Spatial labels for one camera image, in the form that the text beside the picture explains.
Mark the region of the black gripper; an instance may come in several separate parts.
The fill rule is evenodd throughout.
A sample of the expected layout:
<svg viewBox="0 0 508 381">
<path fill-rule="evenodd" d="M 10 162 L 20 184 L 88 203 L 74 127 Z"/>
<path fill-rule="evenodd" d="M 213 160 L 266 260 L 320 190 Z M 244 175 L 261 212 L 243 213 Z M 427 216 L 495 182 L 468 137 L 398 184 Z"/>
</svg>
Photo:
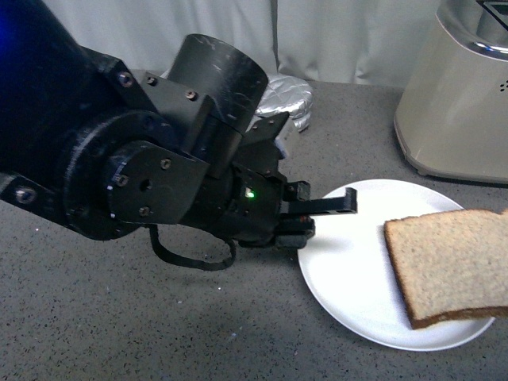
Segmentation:
<svg viewBox="0 0 508 381">
<path fill-rule="evenodd" d="M 275 237 L 277 247 L 302 249 L 315 234 L 310 215 L 356 214 L 357 191 L 351 187 L 340 197 L 310 199 L 310 184 L 298 181 L 287 184 L 282 200 L 287 180 L 278 171 L 282 154 L 275 138 L 288 121 L 287 112 L 258 120 L 221 177 L 205 177 L 180 224 L 246 246 L 265 246 Z M 282 214 L 297 217 L 279 223 L 281 200 Z"/>
</svg>

